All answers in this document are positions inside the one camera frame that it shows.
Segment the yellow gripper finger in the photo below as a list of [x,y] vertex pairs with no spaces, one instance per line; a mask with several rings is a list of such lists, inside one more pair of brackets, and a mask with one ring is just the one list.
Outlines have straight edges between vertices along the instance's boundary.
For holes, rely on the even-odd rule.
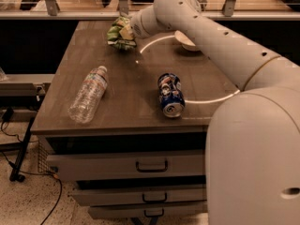
[[122,39],[124,40],[133,40],[134,34],[132,32],[131,26],[129,24],[125,25],[121,30],[120,30],[120,35]]

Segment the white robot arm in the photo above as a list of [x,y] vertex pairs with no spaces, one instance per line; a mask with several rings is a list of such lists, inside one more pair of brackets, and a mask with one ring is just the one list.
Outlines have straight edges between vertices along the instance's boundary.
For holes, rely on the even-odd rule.
[[300,225],[300,67],[202,16],[194,0],[154,0],[130,26],[137,38],[184,33],[239,90],[207,130],[209,225]]

